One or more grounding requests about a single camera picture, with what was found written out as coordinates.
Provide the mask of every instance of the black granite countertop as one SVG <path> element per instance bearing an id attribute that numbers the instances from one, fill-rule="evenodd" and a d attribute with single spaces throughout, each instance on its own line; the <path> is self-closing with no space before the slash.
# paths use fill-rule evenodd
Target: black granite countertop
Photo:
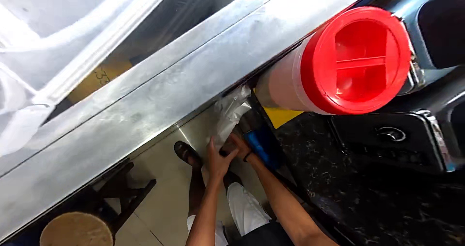
<path id="1" fill-rule="evenodd" d="M 296 182 L 356 244 L 465 244 L 465 172 L 434 176 L 345 155 L 315 113 L 274 133 Z"/>

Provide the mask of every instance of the foot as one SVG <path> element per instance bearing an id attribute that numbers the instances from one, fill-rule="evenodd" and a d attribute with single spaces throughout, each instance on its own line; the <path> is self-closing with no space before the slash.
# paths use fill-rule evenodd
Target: foot
<path id="1" fill-rule="evenodd" d="M 237 176 L 234 172 L 228 171 L 223 178 L 223 184 L 225 185 L 226 190 L 228 190 L 229 185 L 235 182 L 244 186 L 239 176 Z"/>
<path id="2" fill-rule="evenodd" d="M 192 148 L 189 144 L 177 141 L 174 144 L 174 152 L 179 157 L 195 170 L 200 170 L 202 168 L 202 160 L 199 154 Z"/>

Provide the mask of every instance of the round wooden stool top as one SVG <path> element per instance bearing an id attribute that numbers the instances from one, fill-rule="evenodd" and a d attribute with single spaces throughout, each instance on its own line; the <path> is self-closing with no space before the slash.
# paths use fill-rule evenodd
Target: round wooden stool top
<path id="1" fill-rule="evenodd" d="M 51 220 L 40 236 L 40 246 L 112 246 L 108 225 L 88 213 L 64 213 Z"/>

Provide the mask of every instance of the white pants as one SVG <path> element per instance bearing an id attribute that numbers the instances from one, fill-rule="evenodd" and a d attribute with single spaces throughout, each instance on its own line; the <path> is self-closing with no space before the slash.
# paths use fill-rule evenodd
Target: white pants
<path id="1" fill-rule="evenodd" d="M 232 218 L 241 236 L 269 223 L 271 219 L 264 212 L 257 199 L 250 194 L 241 184 L 235 182 L 229 185 L 227 198 Z M 190 231 L 194 223 L 195 215 L 187 219 L 187 229 Z M 223 224 L 216 222 L 215 246 L 226 246 L 228 242 L 223 233 Z"/>

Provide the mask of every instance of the stainless steel counter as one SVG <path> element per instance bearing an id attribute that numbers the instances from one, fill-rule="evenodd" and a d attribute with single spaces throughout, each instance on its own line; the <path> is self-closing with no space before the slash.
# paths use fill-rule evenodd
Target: stainless steel counter
<path id="1" fill-rule="evenodd" d="M 0 240 L 166 136 L 355 1 L 235 0 L 43 125 L 1 158 Z"/>

